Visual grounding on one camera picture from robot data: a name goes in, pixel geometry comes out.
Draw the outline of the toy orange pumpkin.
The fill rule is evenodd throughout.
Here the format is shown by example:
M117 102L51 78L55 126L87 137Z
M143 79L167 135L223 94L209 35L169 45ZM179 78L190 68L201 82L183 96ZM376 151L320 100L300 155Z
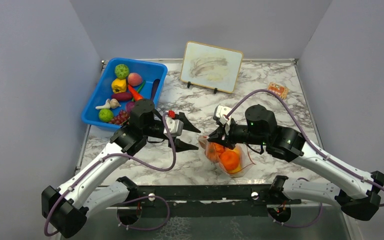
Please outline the toy orange pumpkin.
M225 147L215 143L215 142L209 142L206 150L205 150L205 156L211 161L211 162L218 162L220 155L225 152Z

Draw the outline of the toy orange tangerine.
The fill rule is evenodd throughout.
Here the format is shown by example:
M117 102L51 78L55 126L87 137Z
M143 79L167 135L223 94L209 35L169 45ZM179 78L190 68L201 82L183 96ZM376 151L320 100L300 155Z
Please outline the toy orange tangerine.
M241 164L241 156L233 150L226 150L219 159L226 171L233 170Z

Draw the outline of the clear zip top bag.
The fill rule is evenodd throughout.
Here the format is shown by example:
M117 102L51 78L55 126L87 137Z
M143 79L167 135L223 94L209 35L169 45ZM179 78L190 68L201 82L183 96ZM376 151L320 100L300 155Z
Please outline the clear zip top bag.
M207 136L200 136L198 143L203 148L205 158L232 178L243 177L256 165L248 147L244 144L236 144L233 149L230 149L221 144L209 142Z

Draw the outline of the toy yellow lemon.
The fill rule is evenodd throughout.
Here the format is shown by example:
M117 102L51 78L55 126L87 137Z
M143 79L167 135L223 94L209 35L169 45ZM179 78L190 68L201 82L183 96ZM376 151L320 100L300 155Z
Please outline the toy yellow lemon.
M240 164L238 164L235 169L228 170L227 173L230 174L230 175L235 175L235 174L240 173L241 171L242 171L242 167L241 167Z

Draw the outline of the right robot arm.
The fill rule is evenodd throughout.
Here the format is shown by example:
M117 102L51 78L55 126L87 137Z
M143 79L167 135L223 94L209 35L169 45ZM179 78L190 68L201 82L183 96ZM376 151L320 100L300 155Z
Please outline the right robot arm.
M275 114L262 105L246 109L245 125L229 117L230 111L227 106L215 108L213 119L218 127L208 136L210 142L230 149L236 144L259 145L272 157L300 165L328 180L319 183L277 175L268 190L272 202L310 200L329 204L360 221L369 221L379 210L383 173L366 172L342 162L297 130L279 126Z

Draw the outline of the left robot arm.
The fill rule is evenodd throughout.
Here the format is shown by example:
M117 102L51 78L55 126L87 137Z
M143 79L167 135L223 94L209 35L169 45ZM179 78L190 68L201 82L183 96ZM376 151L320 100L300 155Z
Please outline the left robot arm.
M183 112L168 111L159 114L154 102L140 99L130 111L128 123L111 136L101 153L75 176L54 188L48 186L41 193L41 213L45 218L44 235L74 236L85 225L88 217L111 205L132 205L137 200L137 187L127 177L114 184L96 188L118 167L129 160L150 169L168 172L176 164L179 152L198 150L198 147L178 139L183 131L199 133ZM135 157L148 142L148 138L168 140L173 160L169 167L156 167Z

